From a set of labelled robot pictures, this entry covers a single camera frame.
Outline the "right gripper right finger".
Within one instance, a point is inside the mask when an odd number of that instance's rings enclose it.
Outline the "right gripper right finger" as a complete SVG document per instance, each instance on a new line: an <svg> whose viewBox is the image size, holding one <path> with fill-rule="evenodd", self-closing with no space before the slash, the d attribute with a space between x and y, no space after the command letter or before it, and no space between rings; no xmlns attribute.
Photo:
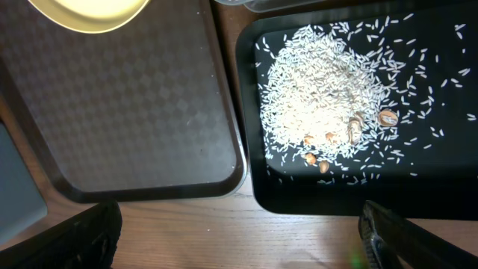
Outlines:
<svg viewBox="0 0 478 269"><path fill-rule="evenodd" d="M477 257L373 201L358 230L371 268L476 268Z"/></svg>

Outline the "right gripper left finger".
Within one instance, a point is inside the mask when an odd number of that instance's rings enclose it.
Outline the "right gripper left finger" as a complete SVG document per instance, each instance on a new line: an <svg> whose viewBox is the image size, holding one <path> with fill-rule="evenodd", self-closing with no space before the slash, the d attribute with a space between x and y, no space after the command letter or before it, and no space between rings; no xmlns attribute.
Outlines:
<svg viewBox="0 0 478 269"><path fill-rule="evenodd" d="M2 268L112 268L122 228L114 200L101 202L1 251Z"/></svg>

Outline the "yellow round plate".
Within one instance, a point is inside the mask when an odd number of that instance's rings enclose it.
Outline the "yellow round plate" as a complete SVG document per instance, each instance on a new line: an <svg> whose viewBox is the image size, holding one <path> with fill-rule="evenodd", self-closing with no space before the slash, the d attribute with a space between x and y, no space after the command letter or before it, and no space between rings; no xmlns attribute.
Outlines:
<svg viewBox="0 0 478 269"><path fill-rule="evenodd" d="M29 3L64 28L102 34L133 20L150 0L29 0Z"/></svg>

